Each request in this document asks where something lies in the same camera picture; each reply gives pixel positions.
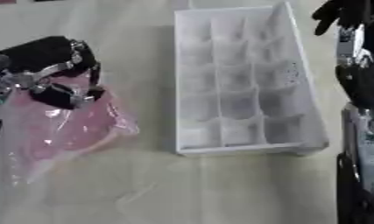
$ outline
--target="translucent plastic bag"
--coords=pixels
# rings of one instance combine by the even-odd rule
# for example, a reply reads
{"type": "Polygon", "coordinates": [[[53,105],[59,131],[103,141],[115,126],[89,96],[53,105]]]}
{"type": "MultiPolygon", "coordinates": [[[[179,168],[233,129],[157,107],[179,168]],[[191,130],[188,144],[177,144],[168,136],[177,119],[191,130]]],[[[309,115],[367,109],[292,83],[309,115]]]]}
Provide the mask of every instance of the translucent plastic bag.
{"type": "MultiPolygon", "coordinates": [[[[85,91],[88,74],[73,79],[52,78],[52,82],[69,86],[75,92],[85,91]]],[[[106,90],[98,101],[73,110],[34,101],[26,91],[11,94],[1,108],[1,141],[14,185],[30,184],[59,162],[94,151],[116,137],[138,133],[134,120],[106,90]]]]}

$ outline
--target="white ice cube tray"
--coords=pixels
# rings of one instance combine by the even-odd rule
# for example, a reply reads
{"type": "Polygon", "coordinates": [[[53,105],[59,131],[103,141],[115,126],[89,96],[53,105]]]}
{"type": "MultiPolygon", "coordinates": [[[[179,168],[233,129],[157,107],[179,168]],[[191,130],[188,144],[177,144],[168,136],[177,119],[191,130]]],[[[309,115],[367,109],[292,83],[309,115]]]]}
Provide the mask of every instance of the white ice cube tray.
{"type": "Polygon", "coordinates": [[[328,145],[289,3],[175,19],[179,154],[328,145]]]}

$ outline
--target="robotic hand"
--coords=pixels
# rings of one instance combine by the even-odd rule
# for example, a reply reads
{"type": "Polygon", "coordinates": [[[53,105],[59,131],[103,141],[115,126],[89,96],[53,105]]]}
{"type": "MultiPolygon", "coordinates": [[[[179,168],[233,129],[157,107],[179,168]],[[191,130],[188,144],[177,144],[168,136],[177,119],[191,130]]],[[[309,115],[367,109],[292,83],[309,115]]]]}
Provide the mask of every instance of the robotic hand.
{"type": "Polygon", "coordinates": [[[374,224],[374,0],[330,0],[312,18],[318,36],[338,20],[335,73],[351,101],[337,158],[338,223],[374,224]]]}
{"type": "Polygon", "coordinates": [[[85,42],[48,37],[0,51],[0,104],[13,88],[27,90],[33,100],[61,109],[76,109],[97,101],[104,90],[98,87],[100,64],[85,42]],[[52,83],[53,77],[74,78],[89,73],[87,93],[52,83]]]}

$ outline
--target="white table surface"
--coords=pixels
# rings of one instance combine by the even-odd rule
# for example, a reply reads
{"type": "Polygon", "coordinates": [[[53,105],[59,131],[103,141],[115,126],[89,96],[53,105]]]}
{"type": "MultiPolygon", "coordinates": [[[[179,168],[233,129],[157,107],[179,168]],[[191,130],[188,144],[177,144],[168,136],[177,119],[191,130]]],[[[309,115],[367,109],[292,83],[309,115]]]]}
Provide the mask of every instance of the white table surface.
{"type": "MultiPolygon", "coordinates": [[[[196,8],[274,0],[194,0],[196,8]]],[[[66,163],[8,206],[0,224],[335,224],[335,155],[346,98],[334,29],[315,37],[319,1],[292,0],[331,146],[309,157],[172,154],[173,10],[181,0],[66,0],[0,6],[0,49],[45,35],[86,39],[140,136],[66,163]]],[[[0,180],[3,161],[0,160],[0,180]]]]}

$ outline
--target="ice cube tray compartment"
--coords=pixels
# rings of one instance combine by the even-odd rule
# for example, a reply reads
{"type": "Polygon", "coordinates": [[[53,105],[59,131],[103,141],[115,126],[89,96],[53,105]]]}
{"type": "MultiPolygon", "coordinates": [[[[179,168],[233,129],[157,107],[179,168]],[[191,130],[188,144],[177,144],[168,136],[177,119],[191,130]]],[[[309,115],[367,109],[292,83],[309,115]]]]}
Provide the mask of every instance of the ice cube tray compartment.
{"type": "Polygon", "coordinates": [[[180,75],[182,95],[203,94],[215,91],[215,67],[184,66],[180,75]]]}
{"type": "Polygon", "coordinates": [[[219,88],[222,91],[244,91],[256,86],[250,63],[238,66],[218,66],[216,72],[219,88]]]}
{"type": "Polygon", "coordinates": [[[184,42],[180,46],[181,64],[190,67],[204,66],[213,62],[213,43],[184,42]]]}
{"type": "Polygon", "coordinates": [[[258,91],[221,94],[220,110],[223,117],[243,120],[258,115],[258,91]]]}
{"type": "Polygon", "coordinates": [[[218,100],[215,95],[188,96],[181,100],[179,119],[189,122],[206,122],[218,117],[218,100]]]}
{"type": "Polygon", "coordinates": [[[182,149],[220,147],[222,143],[219,119],[208,122],[183,122],[180,142],[182,149]]]}
{"type": "Polygon", "coordinates": [[[265,118],[265,139],[269,144],[302,142],[301,123],[303,115],[265,118]]]}
{"type": "Polygon", "coordinates": [[[260,115],[246,120],[222,119],[225,147],[265,144],[264,120],[260,115]]]}
{"type": "Polygon", "coordinates": [[[255,63],[253,73],[262,89],[286,88],[302,81],[297,63],[290,60],[255,63]]]}
{"type": "Polygon", "coordinates": [[[217,65],[234,66],[249,60],[248,41],[216,41],[214,59],[217,65]]]}
{"type": "Polygon", "coordinates": [[[259,95],[260,107],[266,116],[294,116],[309,109],[308,105],[300,105],[301,94],[297,85],[261,91],[259,95]]]}
{"type": "Polygon", "coordinates": [[[289,3],[176,12],[177,151],[328,145],[289,3]]]}

